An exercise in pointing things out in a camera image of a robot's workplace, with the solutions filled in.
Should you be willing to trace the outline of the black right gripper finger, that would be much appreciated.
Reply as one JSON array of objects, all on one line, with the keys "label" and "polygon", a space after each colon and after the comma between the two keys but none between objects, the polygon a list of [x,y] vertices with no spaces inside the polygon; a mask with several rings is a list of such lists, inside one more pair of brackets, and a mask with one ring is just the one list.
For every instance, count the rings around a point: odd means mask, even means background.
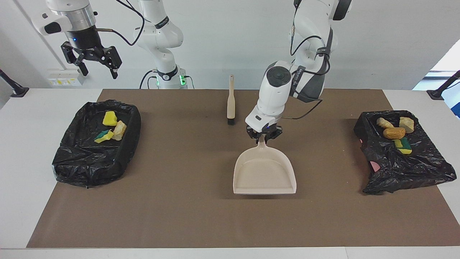
[{"label": "black right gripper finger", "polygon": [[85,50],[74,48],[69,41],[64,42],[61,45],[61,49],[67,63],[77,66],[82,75],[86,77],[88,75],[88,69],[84,63]]},{"label": "black right gripper finger", "polygon": [[103,51],[105,53],[105,61],[106,61],[105,65],[109,68],[110,73],[113,79],[115,80],[118,77],[117,71],[122,64],[122,60],[115,46],[104,48]]}]

